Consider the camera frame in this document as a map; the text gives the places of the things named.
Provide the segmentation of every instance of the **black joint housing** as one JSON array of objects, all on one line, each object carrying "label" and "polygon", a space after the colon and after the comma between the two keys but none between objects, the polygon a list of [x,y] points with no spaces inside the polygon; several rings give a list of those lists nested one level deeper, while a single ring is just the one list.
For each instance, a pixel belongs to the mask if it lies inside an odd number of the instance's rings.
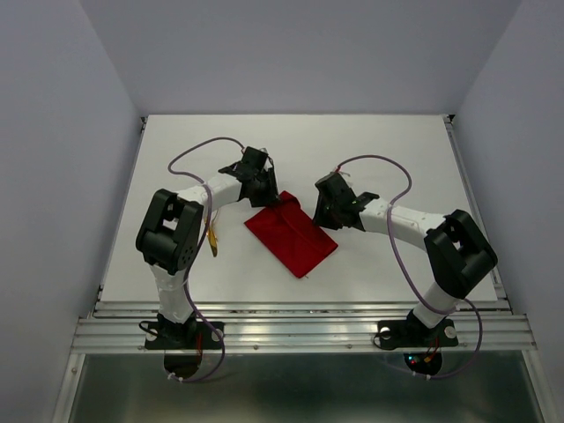
[{"label": "black joint housing", "polygon": [[431,229],[425,247],[434,279],[451,297],[464,299],[497,264],[497,255],[474,219],[455,210]]},{"label": "black joint housing", "polygon": [[230,174],[241,183],[239,200],[248,198],[252,207],[265,207],[279,201],[274,166],[264,168],[268,159],[267,152],[247,147],[240,161],[219,172]]},{"label": "black joint housing", "polygon": [[314,223],[328,229],[340,229],[343,226],[354,227],[364,231],[360,212],[373,199],[380,198],[376,194],[364,192],[356,196],[343,176],[331,172],[315,183],[319,191]]},{"label": "black joint housing", "polygon": [[[173,192],[159,189],[137,234],[137,250],[148,264],[158,264],[169,275],[190,267],[196,258],[203,213],[200,203],[182,200]],[[165,221],[173,224],[167,226]]]}]

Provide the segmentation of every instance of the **yellow tag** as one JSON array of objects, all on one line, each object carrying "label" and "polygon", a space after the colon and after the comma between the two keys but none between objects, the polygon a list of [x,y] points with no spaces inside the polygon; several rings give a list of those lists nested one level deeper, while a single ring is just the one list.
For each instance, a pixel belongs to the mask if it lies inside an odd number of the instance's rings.
[{"label": "yellow tag", "polygon": [[211,253],[214,257],[218,256],[218,237],[215,236],[215,232],[213,230],[213,221],[208,228],[208,241],[210,242]]}]

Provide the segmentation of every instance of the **black mounting base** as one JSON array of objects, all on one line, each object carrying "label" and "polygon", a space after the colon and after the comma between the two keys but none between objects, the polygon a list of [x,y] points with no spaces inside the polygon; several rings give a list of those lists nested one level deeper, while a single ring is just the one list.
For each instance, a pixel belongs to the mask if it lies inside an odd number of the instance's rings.
[{"label": "black mounting base", "polygon": [[386,351],[396,348],[427,348],[436,338],[439,339],[441,348],[458,346],[455,324],[449,319],[442,320],[425,336],[414,330],[407,320],[381,320],[378,322],[378,330],[373,340],[374,345]]},{"label": "black mounting base", "polygon": [[200,364],[202,364],[202,356],[199,354],[165,354],[163,358],[163,367],[166,371],[183,379],[195,375]]},{"label": "black mounting base", "polygon": [[421,375],[435,376],[442,367],[442,354],[426,354],[426,353],[406,353],[404,360],[407,367]]},{"label": "black mounting base", "polygon": [[[223,322],[211,322],[213,327],[220,330],[223,333],[225,324]],[[196,350],[196,340],[199,334],[202,334],[202,350],[220,350],[221,343],[215,334],[208,328],[203,322],[192,323],[193,333],[189,337],[185,338],[166,338],[166,337],[156,337],[154,340],[149,340],[145,338],[145,349],[146,350]],[[149,322],[148,329],[154,330],[159,333],[161,329],[159,322]]]}]

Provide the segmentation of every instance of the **white table surface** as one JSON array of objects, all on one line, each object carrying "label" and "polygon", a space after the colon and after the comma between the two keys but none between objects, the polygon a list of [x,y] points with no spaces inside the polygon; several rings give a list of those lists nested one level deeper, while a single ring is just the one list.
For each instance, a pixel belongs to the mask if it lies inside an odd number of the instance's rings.
[{"label": "white table surface", "polygon": [[[470,210],[454,153],[438,115],[151,115],[143,136],[108,272],[102,301],[157,301],[156,285],[135,238],[153,193],[185,189],[195,183],[167,172],[178,153],[205,139],[235,137],[266,147],[275,160],[278,188],[298,197],[311,217],[314,183],[338,162],[358,154],[381,154],[402,163],[413,177],[401,205],[426,212]],[[229,142],[217,142],[177,163],[209,179],[241,157]],[[352,188],[391,199],[405,187],[392,165],[362,160],[346,165]],[[259,212],[248,200],[221,210],[217,224],[219,255],[203,246],[190,273],[198,301],[231,302],[404,302],[415,301],[384,235],[355,229],[327,230],[338,248],[306,278],[297,279],[243,225]],[[407,268],[424,292],[433,282],[427,254],[398,242]],[[495,301],[488,276],[470,297]]]}]

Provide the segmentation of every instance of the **metal frame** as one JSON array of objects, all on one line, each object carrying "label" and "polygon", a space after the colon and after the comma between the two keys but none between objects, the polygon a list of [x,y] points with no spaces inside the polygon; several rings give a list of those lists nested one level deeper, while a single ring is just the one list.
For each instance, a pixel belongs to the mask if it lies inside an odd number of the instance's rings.
[{"label": "metal frame", "polygon": [[66,423],[71,418],[72,405],[77,395],[80,375],[85,364],[84,354],[71,353],[64,371],[63,383],[56,400],[53,423]]},{"label": "metal frame", "polygon": [[[456,144],[452,123],[447,116],[443,117],[443,121],[472,214],[486,233]],[[513,314],[497,270],[493,271],[493,280],[498,300],[477,303],[484,322],[482,350],[522,351],[542,418],[547,423],[560,421],[527,317]],[[229,353],[234,354],[381,353],[372,344],[372,336],[378,331],[376,322],[403,319],[414,306],[414,302],[199,304],[210,320],[226,324],[226,347]],[[78,322],[54,422],[66,422],[71,416],[86,354],[162,354],[145,350],[145,334],[137,326],[140,319],[154,319],[158,308],[156,301],[98,301],[93,314]],[[473,350],[478,338],[478,325],[473,312],[461,305],[452,319],[460,340],[460,346],[452,351]]]}]

